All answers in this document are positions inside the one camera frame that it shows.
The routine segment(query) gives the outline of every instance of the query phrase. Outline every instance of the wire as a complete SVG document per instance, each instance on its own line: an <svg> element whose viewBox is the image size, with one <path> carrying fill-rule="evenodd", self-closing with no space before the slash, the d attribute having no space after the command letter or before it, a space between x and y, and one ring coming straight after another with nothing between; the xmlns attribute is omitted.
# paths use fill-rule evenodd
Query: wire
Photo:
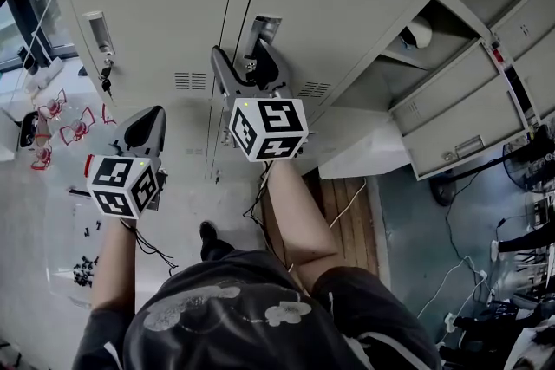
<svg viewBox="0 0 555 370"><path fill-rule="evenodd" d="M166 255L166 254L162 253L160 250L158 250L156 247L154 247L151 243L149 243L142 236L140 231L138 231L135 227L132 227L131 225L129 225L123 219L120 218L120 222L125 228L127 228L129 231L131 231L134 234L135 239L137 240L137 244L139 245L139 248L143 251L143 253L145 253L147 255L157 254L158 256L160 256L162 258L162 260L165 263L167 263L167 265L169 266L169 271L168 271L169 275L172 276L172 271L179 267L179 265L175 265L172 261L170 261L170 259L173 259L173 256L169 256L169 255Z"/></svg>
<svg viewBox="0 0 555 370"><path fill-rule="evenodd" d="M362 186L358 189L358 191L355 193L355 196L353 196L352 199L350 200L349 204L345 207L345 209L341 213L337 215L337 217L330 224L330 230L333 228L333 226L336 224L339 218L344 214L344 212L346 212L349 209L351 204L355 201L356 197L358 196L358 193L360 193L365 186L366 186L366 178L364 178L364 184L362 184Z"/></svg>
<svg viewBox="0 0 555 370"><path fill-rule="evenodd" d="M433 301L435 301L435 298L437 298L437 296L438 296L438 294L440 293L441 289L442 289L443 286L445 285L445 282L447 281L447 278L449 277L449 275L450 275L453 271L455 271L456 269L458 269L463 263L466 263L467 260L472 264L472 271L474 272L474 275L479 275L479 276L481 276L480 272L479 272L479 271L476 271L476 267L474 266L474 262L473 262L472 258L471 258L470 256L465 256L465 257L463 257L463 258L460 260L460 262L459 262L458 265L455 265L453 268L451 268L451 269L446 273L445 277L443 278L443 281L441 282L440 287L437 289L437 291L435 292L434 296L433 296L428 302L426 302L426 305L422 308L422 310L420 310L420 313L416 316L417 318L420 318L421 315L422 315L422 313L424 313L424 310L426 310L426 308L428 308L428 306L429 306Z"/></svg>
<svg viewBox="0 0 555 370"><path fill-rule="evenodd" d="M449 209L447 210L447 214L445 215L445 223L447 224L447 230L448 230L448 233L449 233L449 242L451 243L451 246L453 247L455 255L457 255L457 257L461 261L463 261L464 259L463 259L462 255L460 254L459 249L457 248L457 246L454 243L453 229L451 227L451 223L449 222L449 214L451 213L451 209L453 208L454 200L457 198L457 196L459 196L463 191L465 191L474 182L474 180L478 177L478 175L480 173L481 172L477 172L476 174L474 174L472 179L470 179L470 182L468 182L468 184L466 184L464 187L462 187L460 190L458 190L455 193L455 195L453 196L453 200L451 201L451 204L449 204ZM467 266L471 271L473 271L472 268L470 268L468 263L467 263Z"/></svg>
<svg viewBox="0 0 555 370"><path fill-rule="evenodd" d="M473 288L472 293L471 293L470 295L468 295L468 298L464 301L464 303L462 304L462 307L460 307L459 313L457 313L457 314L455 315L455 319L459 317L460 313L462 312L462 309L465 307L465 305L467 305L468 301L470 301L470 298L473 296L473 294L474 294L474 292L476 291L476 289L477 289L482 283L484 283L485 281L486 281L486 278L485 278L485 277L482 277L482 280L476 284L476 287ZM449 332L446 332L446 333L443 335L443 337L441 338L440 342L443 342L443 340L444 340L445 338L447 338L447 335L448 335L448 334L449 334Z"/></svg>
<svg viewBox="0 0 555 370"><path fill-rule="evenodd" d="M25 56L25 58L23 59L23 65L21 67L21 70L19 71L19 75L17 76L17 81L16 81L16 85L14 86L14 90L11 92L11 97L10 97L10 102L8 102L8 108L6 109L6 112L9 113L10 109L11 109L11 102L14 100L14 96L16 95L16 90L17 90L17 85L19 85L19 79L21 78L21 74L23 73L23 71L25 70L25 62L27 61L27 59L29 59L29 56L31 54L31 49L33 48L33 43L35 43L35 39L36 39L36 33L38 32L38 30L41 28L42 26L42 21L44 20L44 17L46 16L46 12L49 10L50 4L52 3L52 0L48 0L48 2L46 3L46 8L44 9L44 11L42 12L42 16L38 21L38 24L36 25L35 31L31 33L31 35L33 36L33 38L31 39L31 43L29 45L29 50L27 51L27 55ZM25 83L25 80L27 79L27 76L29 75L29 70L27 70L27 73L25 74L25 77L23 77L23 84Z"/></svg>
<svg viewBox="0 0 555 370"><path fill-rule="evenodd" d="M262 181L262 184L260 185L260 189L258 190L257 196L254 199L254 203L251 205L251 207L247 211L245 211L243 213L243 217L252 220L258 226L258 228L260 228L260 230L262 231L262 234L264 236L264 242L266 244L266 247L269 250L271 250L271 252L281 262L281 259L279 258L278 254L276 253L276 250L274 249L274 246L271 242L270 234L268 233L268 230L266 229L265 224L263 224L260 219L258 219L256 216L254 216L254 209L257 206L258 202L260 202L260 200L262 199L262 197L264 196L264 194L267 190L266 183L268 181L268 178L270 177L270 169L271 169L272 165L273 165L273 161L271 161L270 163L268 163L268 162L264 163L264 171L260 175L260 180Z"/></svg>

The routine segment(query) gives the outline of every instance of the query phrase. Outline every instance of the black small parts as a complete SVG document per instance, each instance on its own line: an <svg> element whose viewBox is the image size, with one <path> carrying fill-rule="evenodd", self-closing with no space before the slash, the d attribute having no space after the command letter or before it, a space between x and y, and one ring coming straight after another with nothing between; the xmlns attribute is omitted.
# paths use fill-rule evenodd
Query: black small parts
<svg viewBox="0 0 555 370"><path fill-rule="evenodd" d="M81 287L92 287L93 281L91 278L95 277L92 269L96 264L98 264L98 256L94 261L89 261L86 256L83 256L82 263L76 264L73 268L73 282Z"/></svg>

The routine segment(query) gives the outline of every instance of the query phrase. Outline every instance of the locker door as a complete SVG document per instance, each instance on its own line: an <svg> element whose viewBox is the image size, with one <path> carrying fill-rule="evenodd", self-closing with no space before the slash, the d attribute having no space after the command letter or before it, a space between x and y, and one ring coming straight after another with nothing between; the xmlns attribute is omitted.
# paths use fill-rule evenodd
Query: locker door
<svg viewBox="0 0 555 370"><path fill-rule="evenodd" d="M322 103L413 0L251 0L235 65L244 70L256 16L276 16L273 39L290 65L295 97Z"/></svg>
<svg viewBox="0 0 555 370"><path fill-rule="evenodd" d="M107 46L114 52L117 106L212 97L210 49L219 43L227 0L71 2L99 73Z"/></svg>
<svg viewBox="0 0 555 370"><path fill-rule="evenodd" d="M143 107L113 108L118 124ZM206 176L206 149L209 103L178 100L164 106L167 116L162 168L167 170L169 185L195 183Z"/></svg>

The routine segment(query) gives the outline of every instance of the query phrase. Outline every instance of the air vent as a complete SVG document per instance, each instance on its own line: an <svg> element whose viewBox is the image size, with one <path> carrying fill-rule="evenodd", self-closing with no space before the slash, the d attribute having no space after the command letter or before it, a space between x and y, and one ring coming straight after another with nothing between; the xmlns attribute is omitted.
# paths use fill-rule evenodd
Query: air vent
<svg viewBox="0 0 555 370"><path fill-rule="evenodd" d="M175 73L175 89L205 90L206 75L199 73Z"/></svg>
<svg viewBox="0 0 555 370"><path fill-rule="evenodd" d="M395 110L395 120L404 136L414 131L422 123L422 116L416 103L411 101Z"/></svg>
<svg viewBox="0 0 555 370"><path fill-rule="evenodd" d="M331 85L329 83L306 82L298 92L297 97L322 97Z"/></svg>
<svg viewBox="0 0 555 370"><path fill-rule="evenodd" d="M202 148L187 148L185 150L187 156L202 156L204 153L205 151Z"/></svg>

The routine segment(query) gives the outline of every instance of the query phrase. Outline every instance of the black cable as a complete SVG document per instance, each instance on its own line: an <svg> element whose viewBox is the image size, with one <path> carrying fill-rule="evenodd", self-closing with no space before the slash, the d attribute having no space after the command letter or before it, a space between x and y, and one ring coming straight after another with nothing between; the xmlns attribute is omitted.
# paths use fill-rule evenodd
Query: black cable
<svg viewBox="0 0 555 370"><path fill-rule="evenodd" d="M268 163L268 162L264 163L264 171L260 175L260 180L262 180L263 182L264 182L264 179L265 179L266 175L269 174L272 163L273 163L273 161L270 162L270 163ZM276 249L273 246L273 243L272 243L271 238L270 238L270 234L268 233L268 230L266 229L265 224L262 224L260 222L260 220L258 220L258 218L254 216L254 209L256 208L258 202L260 202L260 200L262 199L262 197L266 193L267 189L268 189L267 185L264 184L264 186L262 188L260 188L260 190L258 190L257 196L254 199L254 203L251 205L251 207L247 211L245 211L243 213L243 217L245 217L247 219L250 219L251 221L253 221L260 228L260 230L262 231L262 234L264 236L264 241L266 242L266 245L270 248L271 252L279 260L279 262L281 262L283 264L283 266L285 268L287 268L287 266L283 263L283 261L280 259L280 257L276 253Z"/></svg>
<svg viewBox="0 0 555 370"><path fill-rule="evenodd" d="M447 230L448 230L448 234L449 234L449 242L451 243L451 246L453 247L454 253L455 253L455 255L457 255L457 257L459 258L460 261L464 261L464 263L467 265L467 267L473 273L474 273L474 270L472 268L472 265L470 265L470 263L468 263L468 261L463 256L460 255L459 249L454 244L453 230L451 228L451 223L449 222L449 213L451 213L451 209L453 208L454 200L457 198L457 196L459 196L463 191L465 191L474 182L474 180L478 177L478 175L480 173L481 172L477 172L476 174L474 174L472 179L470 179L470 182L468 182L468 184L466 184L464 187L462 187L460 190L458 190L455 193L455 195L453 196L453 200L451 201L451 204L449 204L449 209L447 210L447 214L445 215L445 223L447 224Z"/></svg>
<svg viewBox="0 0 555 370"><path fill-rule="evenodd" d="M127 228L129 231L131 231L134 234L135 239L137 241L137 244L139 245L139 248L142 250L143 253L145 253L147 255L157 254L158 256L160 256L162 261L164 261L169 266L168 273L169 273L170 276L172 276L172 271L179 267L179 265L175 265L172 261L170 261L170 259L173 259L173 256L169 256L169 255L166 255L165 253L162 253L160 250L158 250L156 247L154 247L151 243L149 243L142 236L140 231L138 231L135 227L132 227L131 225L129 225L123 219L120 219L120 222L125 228Z"/></svg>

